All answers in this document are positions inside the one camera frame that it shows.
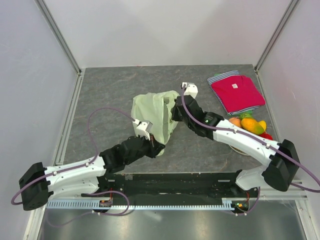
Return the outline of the pale green plastic bag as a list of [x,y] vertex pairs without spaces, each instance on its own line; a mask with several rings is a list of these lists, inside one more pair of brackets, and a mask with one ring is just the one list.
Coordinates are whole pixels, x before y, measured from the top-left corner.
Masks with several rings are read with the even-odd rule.
[[178,125],[172,120],[172,108],[179,95],[174,90],[137,95],[133,98],[130,115],[141,122],[152,123],[149,133],[157,142],[166,145]]

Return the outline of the yellow orange mango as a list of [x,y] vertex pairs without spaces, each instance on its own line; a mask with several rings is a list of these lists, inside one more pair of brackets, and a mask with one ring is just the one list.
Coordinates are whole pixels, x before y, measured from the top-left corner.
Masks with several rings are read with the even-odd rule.
[[240,124],[243,129],[255,135],[261,135],[265,132],[265,129],[254,118],[243,118]]

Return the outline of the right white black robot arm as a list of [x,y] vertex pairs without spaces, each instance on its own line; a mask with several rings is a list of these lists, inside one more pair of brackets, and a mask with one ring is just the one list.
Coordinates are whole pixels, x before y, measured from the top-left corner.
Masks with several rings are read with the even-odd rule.
[[281,192],[288,190],[299,168],[291,141],[277,142],[241,129],[219,114],[203,111],[190,95],[178,96],[171,112],[173,120],[184,122],[198,136],[232,146],[260,162],[259,167],[238,172],[229,184],[233,196],[266,185]]

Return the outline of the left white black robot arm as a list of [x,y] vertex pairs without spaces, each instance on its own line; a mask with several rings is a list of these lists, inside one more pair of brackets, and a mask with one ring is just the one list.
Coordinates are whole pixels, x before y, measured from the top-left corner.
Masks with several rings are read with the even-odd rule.
[[165,145],[140,136],[131,136],[98,156],[62,166],[34,163],[18,181],[24,211],[44,206],[49,200],[72,195],[106,196],[110,185],[106,174],[122,171],[142,157],[155,158]]

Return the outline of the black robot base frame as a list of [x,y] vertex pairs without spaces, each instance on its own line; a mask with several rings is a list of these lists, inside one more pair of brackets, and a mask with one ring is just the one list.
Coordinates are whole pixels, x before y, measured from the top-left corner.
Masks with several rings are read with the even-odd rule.
[[235,183],[239,171],[218,173],[109,173],[104,177],[109,190],[92,196],[109,197],[126,204],[125,194],[135,205],[219,205],[223,199],[254,199],[258,187],[243,190]]

